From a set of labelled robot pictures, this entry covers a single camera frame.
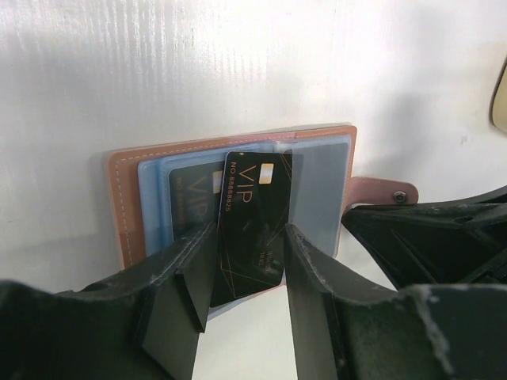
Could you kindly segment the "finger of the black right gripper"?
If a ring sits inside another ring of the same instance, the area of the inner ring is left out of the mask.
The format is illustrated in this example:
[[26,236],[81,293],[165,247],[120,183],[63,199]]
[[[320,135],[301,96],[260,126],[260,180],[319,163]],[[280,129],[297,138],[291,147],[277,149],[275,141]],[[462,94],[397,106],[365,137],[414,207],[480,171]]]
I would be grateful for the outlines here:
[[343,226],[396,289],[506,282],[506,189],[439,203],[357,206]]

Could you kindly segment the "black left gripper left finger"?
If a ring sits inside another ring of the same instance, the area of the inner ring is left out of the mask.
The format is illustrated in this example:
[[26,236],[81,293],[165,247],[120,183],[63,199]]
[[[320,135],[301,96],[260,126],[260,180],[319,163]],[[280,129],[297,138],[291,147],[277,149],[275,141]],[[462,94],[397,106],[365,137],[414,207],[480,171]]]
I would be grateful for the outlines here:
[[215,262],[208,223],[81,291],[2,281],[2,378],[191,378]]

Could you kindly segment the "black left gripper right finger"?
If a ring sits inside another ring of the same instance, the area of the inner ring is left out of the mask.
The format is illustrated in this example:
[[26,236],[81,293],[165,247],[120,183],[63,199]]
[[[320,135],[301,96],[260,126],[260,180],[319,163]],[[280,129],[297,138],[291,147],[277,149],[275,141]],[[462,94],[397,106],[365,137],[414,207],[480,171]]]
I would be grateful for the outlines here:
[[505,286],[392,291],[322,253],[293,225],[284,256],[299,378],[505,378]]

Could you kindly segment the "brown leather card holder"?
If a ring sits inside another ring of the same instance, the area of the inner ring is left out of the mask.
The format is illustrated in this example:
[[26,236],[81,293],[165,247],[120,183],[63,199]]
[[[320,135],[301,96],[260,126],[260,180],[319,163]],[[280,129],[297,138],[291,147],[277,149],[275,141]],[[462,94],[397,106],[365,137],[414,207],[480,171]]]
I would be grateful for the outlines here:
[[[344,210],[352,205],[361,203],[402,205],[418,201],[418,190],[413,184],[352,175],[356,142],[356,128],[353,126],[297,127],[253,135],[120,150],[114,152],[108,159],[107,173],[123,266],[130,268],[138,264],[148,256],[169,247],[189,232],[188,230],[177,240],[173,239],[168,181],[171,170],[217,161],[224,161],[225,167],[226,157],[233,151],[283,153],[290,150],[292,152],[292,146],[296,143],[318,140],[349,144],[348,174],[341,207],[340,229],[341,216]],[[217,228],[218,217],[210,221],[215,223]],[[224,306],[211,307],[211,312],[217,314],[223,309],[261,293],[241,298]]]

